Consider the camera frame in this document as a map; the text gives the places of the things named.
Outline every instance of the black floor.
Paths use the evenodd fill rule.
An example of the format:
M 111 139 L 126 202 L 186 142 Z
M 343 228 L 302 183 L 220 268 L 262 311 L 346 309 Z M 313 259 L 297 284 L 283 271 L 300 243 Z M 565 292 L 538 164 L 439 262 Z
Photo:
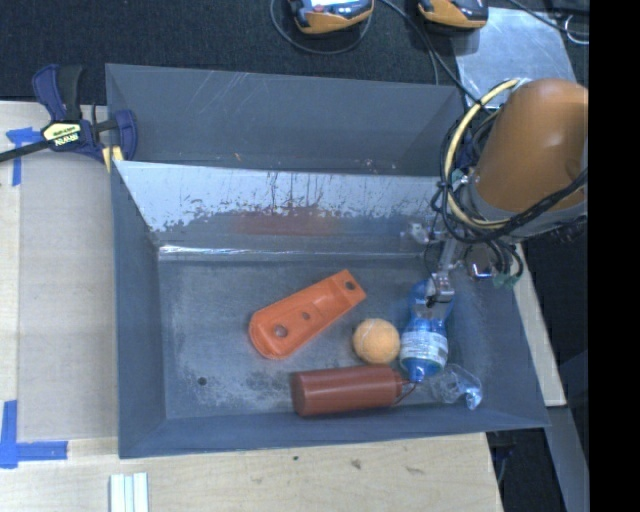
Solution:
M 410 0 L 392 1 L 415 12 Z M 571 9 L 588 5 L 585 0 L 521 3 L 538 11 L 551 5 Z M 104 65 L 109 62 L 434 83 L 420 36 L 382 2 L 356 48 L 337 55 L 312 55 L 286 42 L 272 25 L 267 0 L 2 1 L 0 5 L 0 99 L 32 100 L 31 78 L 50 63 L 81 64 L 85 73 L 79 100 L 98 105 L 106 104 Z M 515 8 L 508 0 L 496 0 L 491 6 Z M 277 22 L 313 49 L 336 50 L 357 38 L 357 33 L 350 33 L 300 40 L 285 8 L 285 0 L 276 0 Z M 410 19 L 419 21 L 413 15 Z M 588 24 L 588 18 L 576 11 L 573 26 L 584 30 L 585 19 Z M 576 79 L 588 87 L 589 47 L 563 39 Z M 449 39 L 432 35 L 432 41 L 454 68 Z M 453 83 L 444 72 L 439 75 L 441 84 Z M 541 238 L 527 242 L 525 249 L 562 366 L 587 348 L 587 237 L 569 243 Z M 588 396 L 572 406 L 588 457 Z M 489 438 L 497 447 L 498 471 L 504 468 L 501 489 L 506 512 L 564 511 L 542 430 L 489 434 Z

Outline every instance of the gray bin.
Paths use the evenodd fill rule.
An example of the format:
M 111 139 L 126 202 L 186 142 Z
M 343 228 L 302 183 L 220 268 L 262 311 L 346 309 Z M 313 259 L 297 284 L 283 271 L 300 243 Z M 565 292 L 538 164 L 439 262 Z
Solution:
M 454 88 L 119 65 L 107 78 L 110 109 L 140 127 L 136 161 L 111 175 L 121 457 L 548 424 L 513 293 L 462 271 L 450 362 L 482 381 L 476 410 L 428 385 L 391 409 L 303 419 L 291 405 L 292 372 L 363 364 L 362 320 L 408 321 L 435 255 L 403 232 L 432 213 Z M 367 298 L 291 357 L 262 357 L 251 315 L 342 269 Z

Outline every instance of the plastic water bottle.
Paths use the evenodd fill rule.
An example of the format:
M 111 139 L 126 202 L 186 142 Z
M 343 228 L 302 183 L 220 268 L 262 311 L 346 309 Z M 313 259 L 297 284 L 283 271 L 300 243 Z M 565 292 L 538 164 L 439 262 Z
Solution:
M 422 382 L 446 366 L 449 342 L 445 322 L 452 307 L 453 297 L 440 294 L 433 278 L 411 288 L 411 319 L 402 332 L 398 356 L 411 382 Z

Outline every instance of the red canister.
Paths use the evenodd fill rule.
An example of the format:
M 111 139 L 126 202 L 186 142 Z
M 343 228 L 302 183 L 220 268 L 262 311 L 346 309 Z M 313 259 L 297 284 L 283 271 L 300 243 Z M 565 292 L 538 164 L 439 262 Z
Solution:
M 404 379 L 388 365 L 366 365 L 294 373 L 291 399 L 300 416 L 389 407 Z

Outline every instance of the orange ball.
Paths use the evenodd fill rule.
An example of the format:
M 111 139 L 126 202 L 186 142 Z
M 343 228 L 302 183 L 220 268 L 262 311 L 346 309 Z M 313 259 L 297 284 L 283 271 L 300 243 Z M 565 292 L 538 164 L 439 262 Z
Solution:
M 353 333 L 353 349 L 370 364 L 390 363 L 400 352 L 400 334 L 391 322 L 367 318 Z

